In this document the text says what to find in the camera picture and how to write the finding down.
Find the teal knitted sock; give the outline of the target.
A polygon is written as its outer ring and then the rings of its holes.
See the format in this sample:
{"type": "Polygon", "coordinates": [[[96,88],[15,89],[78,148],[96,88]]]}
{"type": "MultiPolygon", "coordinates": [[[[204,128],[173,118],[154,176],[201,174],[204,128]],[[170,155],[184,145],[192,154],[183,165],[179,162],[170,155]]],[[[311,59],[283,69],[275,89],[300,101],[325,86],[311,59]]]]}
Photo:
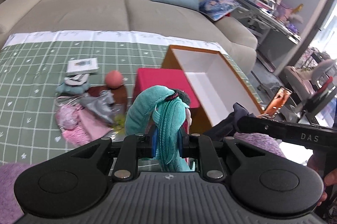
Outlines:
{"type": "Polygon", "coordinates": [[[126,135],[145,134],[149,121],[153,121],[158,132],[153,159],[159,162],[163,172],[195,170],[195,164],[188,164],[178,149],[180,128],[192,123],[190,104],[186,92],[156,85],[141,92],[127,112],[124,124],[126,135]]]}

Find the white grey sock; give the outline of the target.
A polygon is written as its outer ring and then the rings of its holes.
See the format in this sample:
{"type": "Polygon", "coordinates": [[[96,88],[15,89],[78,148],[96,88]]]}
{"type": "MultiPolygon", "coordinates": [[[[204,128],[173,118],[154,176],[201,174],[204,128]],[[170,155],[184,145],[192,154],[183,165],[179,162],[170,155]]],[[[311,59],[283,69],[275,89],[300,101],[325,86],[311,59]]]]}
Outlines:
{"type": "Polygon", "coordinates": [[[81,86],[88,81],[89,74],[77,74],[64,78],[64,83],[68,86],[81,86]]]}

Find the red box lid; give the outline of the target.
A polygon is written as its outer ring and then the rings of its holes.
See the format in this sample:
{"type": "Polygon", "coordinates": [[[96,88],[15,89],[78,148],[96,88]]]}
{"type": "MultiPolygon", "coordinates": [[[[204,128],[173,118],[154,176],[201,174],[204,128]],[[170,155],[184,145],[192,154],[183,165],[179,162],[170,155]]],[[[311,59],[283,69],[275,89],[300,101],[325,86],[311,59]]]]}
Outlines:
{"type": "Polygon", "coordinates": [[[139,68],[135,77],[132,102],[142,91],[155,85],[184,91],[190,98],[190,108],[197,109],[200,107],[200,102],[185,73],[179,69],[139,68]]]}

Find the smartphone on stand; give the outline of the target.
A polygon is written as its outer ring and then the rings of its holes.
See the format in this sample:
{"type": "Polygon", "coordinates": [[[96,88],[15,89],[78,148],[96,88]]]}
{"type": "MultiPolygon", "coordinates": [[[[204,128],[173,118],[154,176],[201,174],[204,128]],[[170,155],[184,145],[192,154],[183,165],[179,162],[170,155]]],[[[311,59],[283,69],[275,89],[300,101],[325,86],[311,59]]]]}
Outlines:
{"type": "Polygon", "coordinates": [[[280,87],[266,107],[264,114],[274,118],[278,113],[280,113],[281,108],[285,105],[291,95],[292,91],[285,87],[280,87]]]}

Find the grey shiny cloth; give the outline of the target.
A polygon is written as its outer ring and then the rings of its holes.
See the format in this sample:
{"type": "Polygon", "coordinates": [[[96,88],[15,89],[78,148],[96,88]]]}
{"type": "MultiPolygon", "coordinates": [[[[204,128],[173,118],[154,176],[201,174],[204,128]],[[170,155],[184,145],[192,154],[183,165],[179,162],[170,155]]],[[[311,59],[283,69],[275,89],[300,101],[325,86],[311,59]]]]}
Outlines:
{"type": "Polygon", "coordinates": [[[102,121],[110,125],[114,123],[112,120],[112,106],[114,105],[115,101],[112,92],[109,90],[102,90],[98,97],[81,97],[79,99],[79,103],[102,121]]]}

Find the green checkered tablecloth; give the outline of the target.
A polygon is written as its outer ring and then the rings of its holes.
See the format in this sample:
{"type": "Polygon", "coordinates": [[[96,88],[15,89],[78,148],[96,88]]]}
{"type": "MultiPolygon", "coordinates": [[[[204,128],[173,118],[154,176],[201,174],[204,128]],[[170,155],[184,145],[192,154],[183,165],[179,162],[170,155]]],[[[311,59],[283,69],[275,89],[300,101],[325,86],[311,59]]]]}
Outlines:
{"type": "Polygon", "coordinates": [[[1,164],[37,164],[72,149],[55,124],[56,87],[71,60],[96,58],[89,82],[119,70],[131,96],[139,68],[159,68],[170,45],[222,51],[218,43],[137,31],[12,34],[1,49],[1,164]]]}

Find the dark red cloth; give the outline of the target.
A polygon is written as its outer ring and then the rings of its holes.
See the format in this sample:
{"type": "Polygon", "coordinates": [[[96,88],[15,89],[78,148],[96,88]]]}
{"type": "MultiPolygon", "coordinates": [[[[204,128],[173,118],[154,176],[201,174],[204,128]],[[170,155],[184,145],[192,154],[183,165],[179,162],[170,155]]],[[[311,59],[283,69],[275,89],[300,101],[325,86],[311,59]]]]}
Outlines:
{"type": "Polygon", "coordinates": [[[93,97],[98,97],[100,92],[104,90],[109,90],[113,94],[113,98],[117,104],[122,104],[124,106],[124,111],[127,109],[127,89],[124,85],[116,89],[110,89],[106,85],[92,86],[88,89],[88,94],[93,97]]]}

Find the beige fabric sofa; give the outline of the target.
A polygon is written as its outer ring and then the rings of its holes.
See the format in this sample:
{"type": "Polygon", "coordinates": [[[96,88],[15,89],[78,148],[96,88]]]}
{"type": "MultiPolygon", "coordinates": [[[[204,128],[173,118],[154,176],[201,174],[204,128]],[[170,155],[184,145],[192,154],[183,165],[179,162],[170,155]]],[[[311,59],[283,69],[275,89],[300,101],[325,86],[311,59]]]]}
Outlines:
{"type": "Polygon", "coordinates": [[[245,73],[257,59],[257,38],[237,19],[212,22],[198,11],[151,0],[5,0],[1,43],[13,33],[138,31],[218,43],[245,73]]]}

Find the pink knitted sock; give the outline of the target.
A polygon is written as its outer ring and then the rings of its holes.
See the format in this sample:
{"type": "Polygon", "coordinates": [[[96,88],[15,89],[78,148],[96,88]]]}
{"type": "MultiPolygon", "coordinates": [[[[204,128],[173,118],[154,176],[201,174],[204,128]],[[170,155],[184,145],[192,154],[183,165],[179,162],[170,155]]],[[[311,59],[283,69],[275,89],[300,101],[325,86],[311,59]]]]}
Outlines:
{"type": "Polygon", "coordinates": [[[62,137],[74,146],[86,145],[111,131],[109,125],[80,104],[61,106],[55,120],[62,137]]]}

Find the pink ball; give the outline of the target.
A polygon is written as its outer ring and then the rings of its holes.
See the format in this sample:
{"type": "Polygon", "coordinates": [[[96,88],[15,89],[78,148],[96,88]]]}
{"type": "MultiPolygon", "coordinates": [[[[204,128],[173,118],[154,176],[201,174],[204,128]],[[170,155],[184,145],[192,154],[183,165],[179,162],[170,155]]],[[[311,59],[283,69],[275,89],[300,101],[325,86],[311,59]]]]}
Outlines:
{"type": "Polygon", "coordinates": [[[123,85],[123,75],[118,70],[112,70],[106,74],[104,82],[108,88],[117,89],[123,85]]]}

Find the cluttered grey desk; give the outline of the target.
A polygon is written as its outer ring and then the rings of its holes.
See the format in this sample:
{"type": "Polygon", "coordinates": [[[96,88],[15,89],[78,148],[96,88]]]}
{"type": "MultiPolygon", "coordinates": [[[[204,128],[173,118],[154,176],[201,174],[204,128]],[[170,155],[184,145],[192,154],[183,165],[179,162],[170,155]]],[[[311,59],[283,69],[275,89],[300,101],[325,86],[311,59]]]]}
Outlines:
{"type": "Polygon", "coordinates": [[[258,39],[258,45],[270,31],[281,33],[295,45],[301,41],[298,32],[290,29],[287,19],[278,18],[278,8],[282,0],[236,0],[241,4],[234,14],[237,20],[247,24],[248,30],[258,39]]]}

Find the orange cardboard box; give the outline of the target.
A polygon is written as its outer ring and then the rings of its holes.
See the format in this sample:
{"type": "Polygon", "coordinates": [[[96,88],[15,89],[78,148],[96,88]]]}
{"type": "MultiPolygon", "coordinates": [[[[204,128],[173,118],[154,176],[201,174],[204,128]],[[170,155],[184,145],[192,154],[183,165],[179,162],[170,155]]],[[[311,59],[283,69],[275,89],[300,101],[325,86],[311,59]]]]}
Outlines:
{"type": "Polygon", "coordinates": [[[264,112],[246,75],[221,52],[170,45],[162,68],[183,70],[199,100],[200,107],[191,112],[191,133],[202,134],[220,123],[233,111],[236,102],[249,113],[264,112]]]}

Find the anime print cushion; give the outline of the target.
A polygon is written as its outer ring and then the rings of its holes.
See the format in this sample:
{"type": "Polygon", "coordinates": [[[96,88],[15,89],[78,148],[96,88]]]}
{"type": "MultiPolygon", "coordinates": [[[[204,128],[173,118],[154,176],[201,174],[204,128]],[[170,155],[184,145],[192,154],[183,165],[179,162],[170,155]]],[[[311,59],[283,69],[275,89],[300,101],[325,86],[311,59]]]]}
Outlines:
{"type": "Polygon", "coordinates": [[[218,21],[240,6],[236,0],[203,0],[199,3],[199,11],[212,21],[218,21]]]}

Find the pale teal sock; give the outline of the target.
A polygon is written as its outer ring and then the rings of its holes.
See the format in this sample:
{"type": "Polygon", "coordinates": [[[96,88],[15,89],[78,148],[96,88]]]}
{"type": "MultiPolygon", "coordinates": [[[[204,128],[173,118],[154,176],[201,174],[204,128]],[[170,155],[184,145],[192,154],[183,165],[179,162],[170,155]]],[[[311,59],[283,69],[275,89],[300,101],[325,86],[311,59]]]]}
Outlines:
{"type": "Polygon", "coordinates": [[[64,82],[56,88],[56,92],[59,94],[69,94],[72,96],[84,94],[90,88],[90,84],[85,82],[82,85],[71,86],[64,82]]]}

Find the dark navy cloth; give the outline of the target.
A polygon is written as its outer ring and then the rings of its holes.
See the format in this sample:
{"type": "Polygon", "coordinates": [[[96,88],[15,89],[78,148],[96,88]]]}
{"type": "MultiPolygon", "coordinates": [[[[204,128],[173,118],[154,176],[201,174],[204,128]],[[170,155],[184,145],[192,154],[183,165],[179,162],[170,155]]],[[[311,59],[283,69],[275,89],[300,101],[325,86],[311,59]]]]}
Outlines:
{"type": "Polygon", "coordinates": [[[236,132],[239,132],[237,122],[245,116],[256,117],[256,115],[249,113],[245,107],[236,102],[233,104],[233,111],[220,123],[204,132],[203,135],[210,137],[213,141],[222,141],[225,137],[233,137],[236,132]]]}

